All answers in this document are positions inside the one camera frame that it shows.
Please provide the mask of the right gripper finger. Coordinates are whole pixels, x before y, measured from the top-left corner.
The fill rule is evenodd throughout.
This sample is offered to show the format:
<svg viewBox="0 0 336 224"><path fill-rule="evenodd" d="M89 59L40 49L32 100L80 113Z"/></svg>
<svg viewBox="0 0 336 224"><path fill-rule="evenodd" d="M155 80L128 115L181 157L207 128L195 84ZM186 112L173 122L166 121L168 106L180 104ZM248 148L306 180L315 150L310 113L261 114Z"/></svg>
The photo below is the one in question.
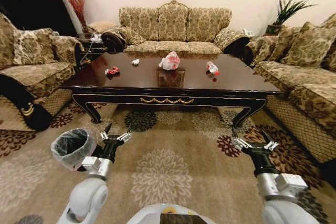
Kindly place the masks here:
<svg viewBox="0 0 336 224"><path fill-rule="evenodd" d="M267 144L264 146L264 149L273 151L279 145L279 143L274 141L273 138L264 130L262 130L261 133L267 142Z"/></svg>
<svg viewBox="0 0 336 224"><path fill-rule="evenodd" d="M238 137L238 133L236 132L235 128L232 127L232 140L231 140L232 145L238 149L242 150L243 148L250 148L250 144L245 142L243 139Z"/></svg>

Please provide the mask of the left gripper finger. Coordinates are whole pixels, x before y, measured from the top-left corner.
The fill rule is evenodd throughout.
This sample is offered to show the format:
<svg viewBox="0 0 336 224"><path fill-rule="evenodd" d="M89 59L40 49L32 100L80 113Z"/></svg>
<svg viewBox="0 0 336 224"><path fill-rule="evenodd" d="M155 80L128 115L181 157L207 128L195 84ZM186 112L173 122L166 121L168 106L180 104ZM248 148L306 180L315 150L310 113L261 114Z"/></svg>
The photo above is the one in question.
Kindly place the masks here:
<svg viewBox="0 0 336 224"><path fill-rule="evenodd" d="M117 140L126 143L131 137L132 137L132 129L129 126L125 133L117 137Z"/></svg>
<svg viewBox="0 0 336 224"><path fill-rule="evenodd" d="M111 140L111 137L108 135L110 129L111 129L112 123L109 123L102 132L100 132L100 136L103 141Z"/></svg>

